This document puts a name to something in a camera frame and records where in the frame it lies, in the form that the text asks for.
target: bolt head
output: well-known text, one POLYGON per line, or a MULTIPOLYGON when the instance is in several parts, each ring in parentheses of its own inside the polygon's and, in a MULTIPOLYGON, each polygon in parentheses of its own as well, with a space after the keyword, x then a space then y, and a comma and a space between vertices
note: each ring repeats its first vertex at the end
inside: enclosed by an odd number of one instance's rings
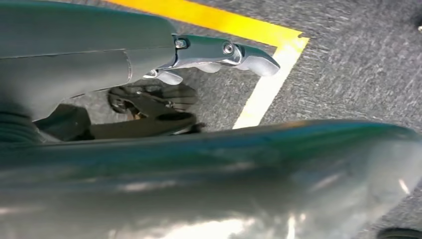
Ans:
POLYGON ((233 43, 227 42, 223 45, 223 53, 226 55, 231 55, 234 52, 235 46, 233 43))
POLYGON ((182 40, 182 39, 176 40, 174 42, 174 44, 175 44, 175 46, 176 46, 177 49, 186 48, 188 46, 188 44, 186 43, 186 41, 185 40, 182 40))

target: parking line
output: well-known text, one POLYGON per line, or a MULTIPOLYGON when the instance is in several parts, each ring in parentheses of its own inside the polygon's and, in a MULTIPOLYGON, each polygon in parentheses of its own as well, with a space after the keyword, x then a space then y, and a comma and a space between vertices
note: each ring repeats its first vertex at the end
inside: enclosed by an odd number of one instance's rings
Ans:
POLYGON ((300 31, 187 0, 106 0, 118 5, 276 46, 280 71, 261 77, 233 128, 256 126, 304 50, 300 31))

